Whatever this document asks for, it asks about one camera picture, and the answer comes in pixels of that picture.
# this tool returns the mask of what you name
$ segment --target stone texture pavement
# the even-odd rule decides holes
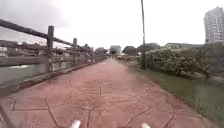
[[[115,60],[1,99],[16,128],[216,128],[168,92]]]

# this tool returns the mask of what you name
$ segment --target tall building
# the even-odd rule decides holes
[[[224,41],[224,12],[223,8],[215,9],[205,13],[206,42]]]

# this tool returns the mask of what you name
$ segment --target water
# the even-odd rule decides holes
[[[55,63],[53,64],[53,71],[70,68],[71,66],[71,62]],[[0,84],[15,79],[44,74],[46,71],[45,64],[0,67]]]

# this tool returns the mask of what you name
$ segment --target white object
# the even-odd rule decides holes
[[[142,124],[142,128],[150,128],[150,126],[148,124],[146,124],[146,123],[143,123]]]
[[[72,123],[72,126],[70,128],[79,128],[81,125],[81,121],[79,120],[75,120],[73,123]]]

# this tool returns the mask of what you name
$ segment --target overcast sky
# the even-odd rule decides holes
[[[205,40],[203,17],[223,0],[144,0],[146,42],[198,43]],[[142,43],[141,0],[0,0],[0,18],[93,47]],[[0,28],[0,39],[39,38]]]

